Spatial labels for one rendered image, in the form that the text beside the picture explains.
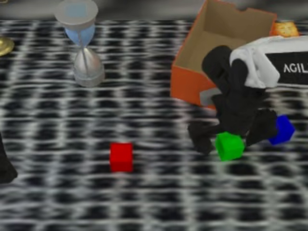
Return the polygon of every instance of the checkered tablecloth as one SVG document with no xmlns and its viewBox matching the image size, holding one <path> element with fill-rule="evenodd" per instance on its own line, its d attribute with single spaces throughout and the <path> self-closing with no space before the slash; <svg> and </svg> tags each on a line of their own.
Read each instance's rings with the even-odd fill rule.
<svg viewBox="0 0 308 231">
<path fill-rule="evenodd" d="M 198 154 L 187 123 L 214 116 L 169 96 L 190 26 L 98 23 L 91 47 L 107 79 L 86 89 L 59 24 L 0 22 L 16 43 L 0 58 L 0 131 L 19 172 L 0 186 L 0 231 L 308 231 L 308 87 L 266 102 L 291 119 L 291 142 L 231 162 Z M 111 142 L 133 143 L 133 173 L 110 173 Z"/>
</svg>

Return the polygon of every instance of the black label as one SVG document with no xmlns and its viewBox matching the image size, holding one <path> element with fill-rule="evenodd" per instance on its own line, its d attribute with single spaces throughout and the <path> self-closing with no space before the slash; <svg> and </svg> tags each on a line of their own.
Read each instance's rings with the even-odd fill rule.
<svg viewBox="0 0 308 231">
<path fill-rule="evenodd" d="M 279 83 L 308 85 L 308 52 L 266 54 L 280 73 Z"/>
</svg>

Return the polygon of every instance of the hourglass base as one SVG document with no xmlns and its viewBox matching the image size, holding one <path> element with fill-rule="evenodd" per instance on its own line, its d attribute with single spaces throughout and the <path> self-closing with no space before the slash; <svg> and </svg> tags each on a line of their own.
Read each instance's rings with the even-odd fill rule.
<svg viewBox="0 0 308 231">
<path fill-rule="evenodd" d="M 74 75 L 76 83 L 85 88 L 96 87 L 105 79 L 105 71 L 103 68 L 97 74 L 89 77 L 74 69 Z"/>
</svg>

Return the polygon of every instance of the green cube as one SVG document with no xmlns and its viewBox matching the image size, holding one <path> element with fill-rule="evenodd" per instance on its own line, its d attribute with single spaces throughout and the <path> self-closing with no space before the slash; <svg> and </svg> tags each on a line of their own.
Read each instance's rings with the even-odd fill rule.
<svg viewBox="0 0 308 231">
<path fill-rule="evenodd" d="M 243 155 L 245 149 L 242 138 L 228 132 L 216 136 L 215 147 L 221 161 L 238 159 Z"/>
</svg>

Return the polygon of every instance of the blue cube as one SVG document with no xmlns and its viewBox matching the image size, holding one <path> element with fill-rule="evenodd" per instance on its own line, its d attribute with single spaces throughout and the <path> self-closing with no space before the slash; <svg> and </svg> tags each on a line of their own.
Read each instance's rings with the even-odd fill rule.
<svg viewBox="0 0 308 231">
<path fill-rule="evenodd" d="M 290 123 L 287 116 L 280 115 L 279 117 L 277 117 L 276 126 L 277 126 L 277 129 L 278 129 L 277 136 L 269 139 L 269 142 L 272 145 L 287 142 L 292 138 L 292 136 L 295 132 L 295 128 Z"/>
</svg>

